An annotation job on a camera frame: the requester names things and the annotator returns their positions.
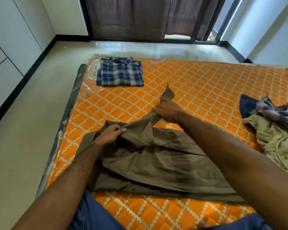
lattice pattern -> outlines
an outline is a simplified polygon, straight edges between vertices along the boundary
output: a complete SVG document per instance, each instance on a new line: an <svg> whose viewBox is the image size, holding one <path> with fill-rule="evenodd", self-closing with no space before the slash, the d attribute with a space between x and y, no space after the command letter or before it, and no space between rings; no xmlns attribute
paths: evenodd
<svg viewBox="0 0 288 230"><path fill-rule="evenodd" d="M72 162L82 137L105 120L131 122L158 103L166 82L174 101L190 114L210 122L258 149L256 138L241 123L239 95L259 99L267 92L275 105L288 101L288 72L265 66L218 62L161 61L144 70L144 87L109 87L99 92L81 87L48 185ZM94 81L87 81L94 86ZM164 121L156 127L180 129ZM194 229L224 224L253 212L247 206L190 199L156 198L117 192L94 197L127 229Z"/></svg>

hand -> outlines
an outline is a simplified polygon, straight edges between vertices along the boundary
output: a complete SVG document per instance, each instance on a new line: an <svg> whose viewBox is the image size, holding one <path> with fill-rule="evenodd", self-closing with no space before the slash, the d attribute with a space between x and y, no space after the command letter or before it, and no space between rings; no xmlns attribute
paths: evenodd
<svg viewBox="0 0 288 230"><path fill-rule="evenodd" d="M108 146L113 143L121 134L126 131L126 128L120 129L118 124L110 125L98 136L93 143L98 146Z"/></svg>
<svg viewBox="0 0 288 230"><path fill-rule="evenodd" d="M178 123L181 115L186 113L175 102L165 97L161 97L160 103L158 103L156 107L153 107L152 111L160 115L162 119L169 123Z"/></svg>

beige garment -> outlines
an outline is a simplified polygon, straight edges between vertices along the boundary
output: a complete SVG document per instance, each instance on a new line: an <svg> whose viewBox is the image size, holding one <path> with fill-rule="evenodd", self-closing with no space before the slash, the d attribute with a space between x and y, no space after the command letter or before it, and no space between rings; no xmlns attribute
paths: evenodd
<svg viewBox="0 0 288 230"><path fill-rule="evenodd" d="M288 128L259 115L251 115L242 122L256 129L257 142L266 156L288 172Z"/></svg>
<svg viewBox="0 0 288 230"><path fill-rule="evenodd" d="M174 97L169 87L163 95ZM86 134L77 154L109 125L127 129L96 162L87 189L244 202L184 131L153 127L160 119L150 112L132 123L106 121L99 131Z"/></svg>

brown curtain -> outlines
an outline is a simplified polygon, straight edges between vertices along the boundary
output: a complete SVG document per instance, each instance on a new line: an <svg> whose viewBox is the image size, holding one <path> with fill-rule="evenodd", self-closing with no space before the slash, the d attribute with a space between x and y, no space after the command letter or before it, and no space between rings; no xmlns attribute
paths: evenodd
<svg viewBox="0 0 288 230"><path fill-rule="evenodd" d="M166 34L208 39L225 0L172 0Z"/></svg>
<svg viewBox="0 0 288 230"><path fill-rule="evenodd" d="M95 39L162 40L171 0L87 0Z"/></svg>

folded plaid shirt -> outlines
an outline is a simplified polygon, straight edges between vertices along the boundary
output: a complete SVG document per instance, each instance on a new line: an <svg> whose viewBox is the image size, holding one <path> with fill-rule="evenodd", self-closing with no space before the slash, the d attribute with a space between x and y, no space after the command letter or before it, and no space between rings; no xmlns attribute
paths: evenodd
<svg viewBox="0 0 288 230"><path fill-rule="evenodd" d="M256 103L256 108L251 113L261 113L266 119L276 121L288 127L288 103L282 106L274 106L266 93L259 102Z"/></svg>
<svg viewBox="0 0 288 230"><path fill-rule="evenodd" d="M101 58L96 84L143 86L142 62L134 60L132 57Z"/></svg>

